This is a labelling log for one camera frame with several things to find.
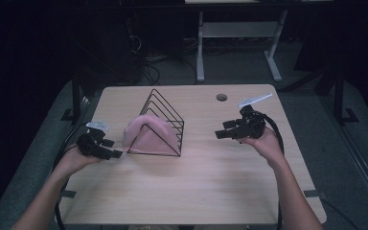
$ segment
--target human arm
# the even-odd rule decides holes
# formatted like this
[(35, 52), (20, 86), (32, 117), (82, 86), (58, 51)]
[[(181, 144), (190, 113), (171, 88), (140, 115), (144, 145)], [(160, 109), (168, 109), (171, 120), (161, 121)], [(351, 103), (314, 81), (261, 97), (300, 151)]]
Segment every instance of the human arm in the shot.
[(98, 158), (82, 155), (77, 146), (72, 146), (58, 162), (40, 192), (11, 229), (48, 229), (61, 188), (67, 179), (85, 166), (100, 161)]
[(304, 198), (273, 130), (266, 127), (263, 136), (259, 139), (242, 138), (239, 141), (255, 148), (273, 169), (277, 180), (285, 229), (323, 229)]

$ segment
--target light wood table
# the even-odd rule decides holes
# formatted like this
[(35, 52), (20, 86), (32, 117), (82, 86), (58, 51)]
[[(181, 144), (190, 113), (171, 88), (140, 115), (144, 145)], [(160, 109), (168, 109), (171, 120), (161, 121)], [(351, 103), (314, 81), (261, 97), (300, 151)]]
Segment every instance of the light wood table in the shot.
[[(122, 146), (127, 124), (139, 115), (153, 87), (110, 87), (93, 121), (110, 127), (105, 138)], [(276, 223), (273, 171), (248, 145), (217, 139), (222, 122), (238, 119), (242, 98), (273, 93), (255, 110), (267, 114), (284, 138), (286, 157), (303, 191), (315, 190), (288, 119), (271, 85), (192, 85), (156, 88), (185, 121), (181, 157), (124, 153), (74, 174), (60, 203), (66, 224), (266, 224)], [(217, 94), (225, 94), (219, 102)], [(307, 198), (321, 222), (318, 197)]]

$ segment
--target black wire rack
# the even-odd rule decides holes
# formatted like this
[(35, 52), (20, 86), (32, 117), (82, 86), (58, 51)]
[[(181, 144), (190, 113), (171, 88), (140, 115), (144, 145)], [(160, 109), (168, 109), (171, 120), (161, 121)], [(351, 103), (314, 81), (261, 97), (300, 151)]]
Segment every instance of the black wire rack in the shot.
[(181, 149), (183, 143), (183, 134), (184, 134), (184, 120), (182, 117), (175, 111), (172, 105), (167, 102), (167, 100), (160, 94), (156, 89), (152, 89), (149, 93), (148, 99), (146, 100), (140, 115), (154, 115), (169, 123), (172, 126), (172, 130), (175, 132), (177, 137), (177, 145), (178, 151), (171, 144), (169, 144), (164, 138), (162, 138), (153, 128), (148, 126), (147, 124), (142, 125), (143, 127), (148, 127), (151, 131), (154, 132), (167, 146), (169, 146), (175, 154), (167, 154), (167, 153), (142, 153), (137, 151), (132, 151), (131, 148), (134, 146), (137, 136), (134, 138), (132, 144), (130, 145), (128, 153), (133, 154), (152, 154), (152, 155), (167, 155), (167, 156), (181, 156)]

